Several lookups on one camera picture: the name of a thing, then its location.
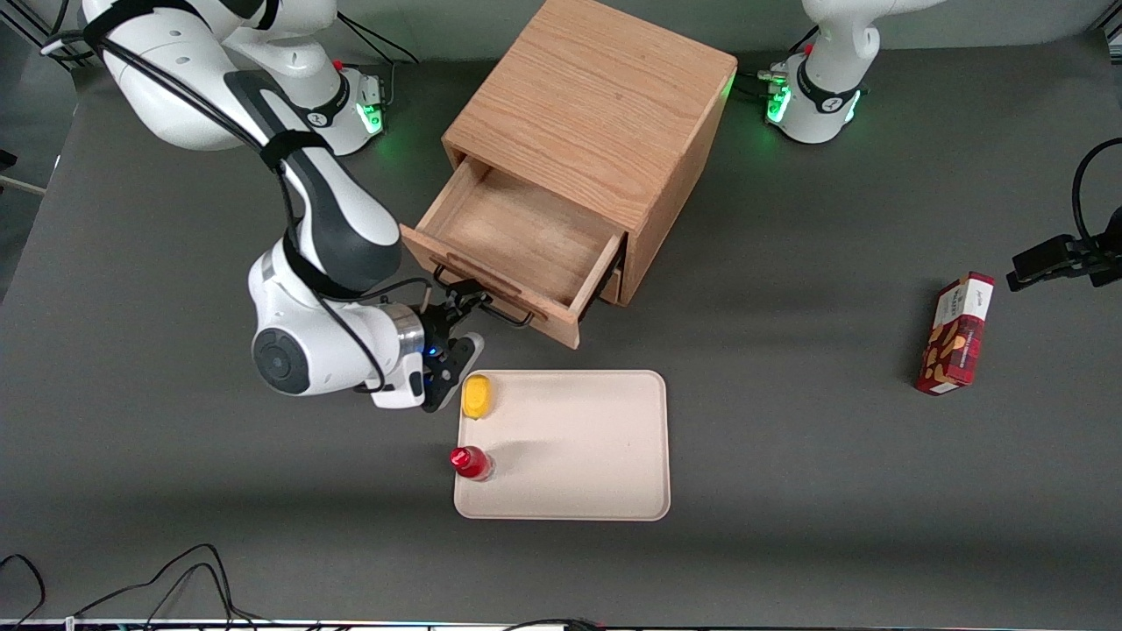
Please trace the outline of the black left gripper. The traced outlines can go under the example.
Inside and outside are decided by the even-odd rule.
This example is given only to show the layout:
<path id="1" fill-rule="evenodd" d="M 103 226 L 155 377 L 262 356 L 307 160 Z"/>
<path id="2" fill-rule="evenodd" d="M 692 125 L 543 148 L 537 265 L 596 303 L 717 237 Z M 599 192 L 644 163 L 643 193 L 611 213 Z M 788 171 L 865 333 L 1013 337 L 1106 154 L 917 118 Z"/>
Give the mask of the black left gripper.
<path id="1" fill-rule="evenodd" d="M 1106 287 L 1121 280 L 1121 211 L 1118 207 L 1103 232 L 1091 236 L 1078 212 L 1078 232 L 1087 252 L 1086 264 L 1093 287 Z M 1079 241 L 1072 235 L 1057 235 L 1021 252 L 1012 259 L 1006 275 L 1010 291 L 1020 292 L 1040 282 L 1043 272 L 1073 272 L 1083 266 Z"/>

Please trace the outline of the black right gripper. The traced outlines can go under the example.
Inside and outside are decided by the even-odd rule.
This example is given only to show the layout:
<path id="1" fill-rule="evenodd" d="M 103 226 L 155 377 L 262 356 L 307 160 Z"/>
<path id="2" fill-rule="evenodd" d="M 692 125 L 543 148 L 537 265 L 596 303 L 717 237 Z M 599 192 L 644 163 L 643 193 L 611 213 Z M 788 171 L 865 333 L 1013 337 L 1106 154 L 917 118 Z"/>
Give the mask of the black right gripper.
<path id="1" fill-rule="evenodd" d="M 493 296 L 475 278 L 460 280 L 445 291 L 440 303 L 427 304 L 419 311 L 424 331 L 423 391 L 421 408 L 426 413 L 441 410 L 462 382 L 465 357 L 457 351 L 453 328 L 465 320 L 465 310 L 493 303 Z"/>

